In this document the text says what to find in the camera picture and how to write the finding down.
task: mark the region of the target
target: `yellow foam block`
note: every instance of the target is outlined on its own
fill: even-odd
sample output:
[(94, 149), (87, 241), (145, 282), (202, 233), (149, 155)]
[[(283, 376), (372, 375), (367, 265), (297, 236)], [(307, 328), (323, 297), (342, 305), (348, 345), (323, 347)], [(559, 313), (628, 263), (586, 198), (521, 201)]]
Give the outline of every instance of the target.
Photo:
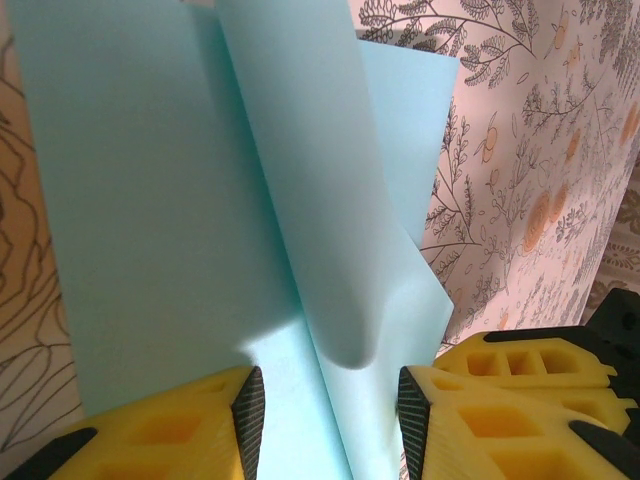
[(400, 374), (411, 480), (626, 478), (569, 426), (592, 417), (430, 367)]
[(434, 366), (503, 388), (603, 388), (616, 375), (615, 368), (562, 338), (485, 342), (485, 335), (467, 338)]
[(634, 400), (618, 398), (608, 388), (525, 388), (514, 392), (584, 413), (620, 435), (631, 423), (626, 409), (638, 408)]
[[(243, 399), (241, 389), (257, 396)], [(259, 369), (233, 368), (74, 425), (69, 432), (98, 433), (51, 478), (244, 480), (245, 470), (255, 478), (263, 415)]]

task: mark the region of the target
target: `orange flower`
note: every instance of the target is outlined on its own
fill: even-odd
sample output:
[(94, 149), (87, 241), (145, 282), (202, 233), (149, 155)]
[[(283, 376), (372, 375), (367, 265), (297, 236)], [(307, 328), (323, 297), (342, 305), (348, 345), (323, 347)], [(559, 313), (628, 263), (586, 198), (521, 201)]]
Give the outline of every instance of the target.
[(565, 182), (562, 184), (560, 189), (556, 192), (556, 196), (553, 197), (553, 203), (551, 204), (551, 209), (549, 210), (549, 221), (551, 223), (555, 222), (560, 218), (560, 214), (562, 213), (562, 209), (564, 208), (564, 204), (567, 201), (567, 195), (569, 194), (569, 185)]
[(573, 136), (571, 137), (571, 141), (569, 142), (569, 148), (567, 148), (567, 159), (565, 163), (571, 163), (573, 160), (573, 156), (576, 154), (576, 150), (578, 150), (578, 144), (580, 143), (580, 135), (581, 131), (578, 128), (575, 132), (573, 132)]
[(626, 141), (633, 136), (638, 124), (640, 124), (638, 102), (633, 102), (633, 105), (631, 105), (631, 109), (627, 114), (627, 119), (624, 121), (624, 127), (622, 127), (622, 134), (620, 135), (621, 144), (626, 143)]
[(531, 252), (536, 247), (544, 232), (544, 224), (549, 216), (549, 198), (549, 192), (545, 190), (531, 208), (527, 228), (524, 232), (523, 250), (525, 253)]
[(571, 50), (569, 50), (567, 60), (564, 62), (564, 65), (566, 65), (567, 68), (573, 68), (580, 63), (580, 47), (582, 47), (582, 45), (583, 44), (580, 43), (580, 38), (578, 38), (576, 44)]

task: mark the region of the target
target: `leaf drawing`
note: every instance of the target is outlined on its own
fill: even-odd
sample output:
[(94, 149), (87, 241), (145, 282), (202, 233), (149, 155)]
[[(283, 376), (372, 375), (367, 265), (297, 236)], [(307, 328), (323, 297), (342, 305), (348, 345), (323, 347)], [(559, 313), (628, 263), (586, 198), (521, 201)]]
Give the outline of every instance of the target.
[(476, 20), (484, 20), (491, 13), (491, 5), (485, 0), (460, 0), (460, 5)]

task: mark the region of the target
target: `black rubber edge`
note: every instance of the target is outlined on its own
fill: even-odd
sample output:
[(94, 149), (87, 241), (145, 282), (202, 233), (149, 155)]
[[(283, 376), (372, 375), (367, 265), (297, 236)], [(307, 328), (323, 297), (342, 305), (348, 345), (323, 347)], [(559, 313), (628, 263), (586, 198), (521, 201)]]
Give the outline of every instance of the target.
[(5, 480), (45, 480), (97, 434), (97, 429), (88, 427), (54, 438), (5, 477)]
[(631, 480), (640, 480), (640, 450), (631, 442), (582, 420), (572, 420), (569, 428), (622, 474)]
[(265, 412), (264, 380), (259, 367), (249, 373), (231, 404), (231, 411), (244, 478), (256, 480)]
[(424, 468), (431, 404), (407, 367), (398, 379), (398, 417), (409, 480), (420, 480)]
[(627, 415), (631, 422), (622, 436), (640, 448), (640, 408), (627, 408)]

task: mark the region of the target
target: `botanical print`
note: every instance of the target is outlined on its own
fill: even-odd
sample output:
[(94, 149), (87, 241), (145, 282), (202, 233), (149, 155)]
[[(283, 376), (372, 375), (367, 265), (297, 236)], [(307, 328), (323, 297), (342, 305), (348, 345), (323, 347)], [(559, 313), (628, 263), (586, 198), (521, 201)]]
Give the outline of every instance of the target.
[(582, 320), (588, 321), (612, 288), (640, 293), (640, 161), (622, 199)]
[[(421, 251), (455, 305), (441, 351), (480, 330), (573, 325), (640, 285), (606, 276), (638, 269), (640, 184), (624, 192), (640, 152), (639, 1), (349, 3), (359, 37), (460, 59), (425, 186)], [(0, 0), (0, 476), (80, 415), (6, 19)]]
[(6, 18), (0, 1), (0, 477), (81, 414)]
[(579, 322), (640, 150), (640, 2), (351, 5), (362, 39), (460, 59), (421, 249), (455, 305), (445, 344)]
[(628, 224), (632, 233), (640, 235), (640, 190), (627, 189), (616, 222)]

